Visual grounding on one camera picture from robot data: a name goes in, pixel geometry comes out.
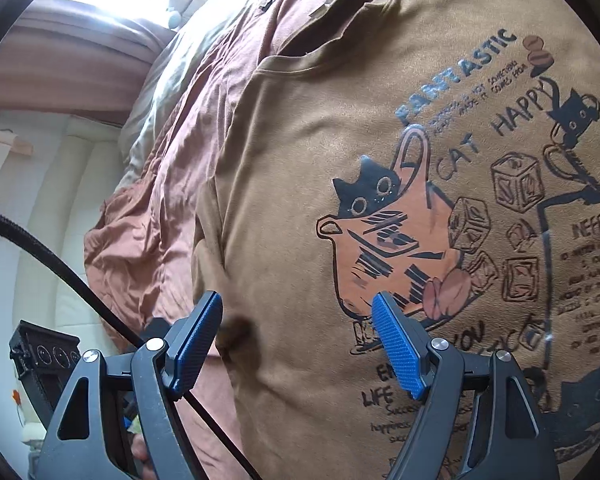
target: mattress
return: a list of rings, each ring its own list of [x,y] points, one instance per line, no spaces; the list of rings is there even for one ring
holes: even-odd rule
[[[123,173],[119,134],[118,128],[70,117],[27,225],[85,282],[82,240],[98,221],[100,206]],[[97,348],[104,355],[117,353],[91,307],[24,251],[14,292],[14,328],[21,319],[78,336],[81,352]],[[44,427],[19,382],[18,388],[25,417],[22,441],[41,440]]]

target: blue object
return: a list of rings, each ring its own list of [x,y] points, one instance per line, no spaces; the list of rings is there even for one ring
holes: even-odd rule
[[[387,292],[380,292],[374,296],[371,317],[400,386],[407,390],[414,399],[420,400],[427,388],[421,373],[423,371],[421,367],[423,354],[422,350],[418,352],[403,326],[405,322],[413,320],[408,319],[402,313]],[[422,342],[416,341],[415,343],[417,346],[422,346]]]
[[[181,398],[193,388],[221,321],[220,295],[206,292],[190,316],[184,320],[173,341],[166,338],[169,349],[162,380],[173,399]]]

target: brown coffee bean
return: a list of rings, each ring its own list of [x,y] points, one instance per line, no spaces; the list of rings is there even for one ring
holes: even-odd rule
[[[554,57],[546,50],[530,52],[526,58],[533,66],[548,66],[554,62]]]
[[[527,50],[534,52],[536,50],[542,50],[542,47],[544,47],[544,41],[540,36],[527,36],[524,40],[522,40],[522,46]]]

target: white wall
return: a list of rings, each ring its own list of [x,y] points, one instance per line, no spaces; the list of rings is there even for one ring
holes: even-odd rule
[[[34,149],[31,157],[10,153],[0,170],[0,213],[21,226],[29,221],[68,118],[37,112],[0,112],[0,129],[13,130]],[[16,383],[8,345],[13,334],[13,293],[19,257],[19,248],[0,238],[0,452],[26,478],[29,448],[20,442],[21,425],[11,398]]]

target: t-shirt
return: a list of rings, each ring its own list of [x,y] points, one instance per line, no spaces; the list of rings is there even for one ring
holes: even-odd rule
[[[386,290],[431,336],[512,352],[571,479],[600,442],[595,39],[563,0],[333,0],[282,54],[238,102],[194,235],[248,458],[387,475],[420,405],[370,319]],[[467,393],[442,479],[470,412]]]

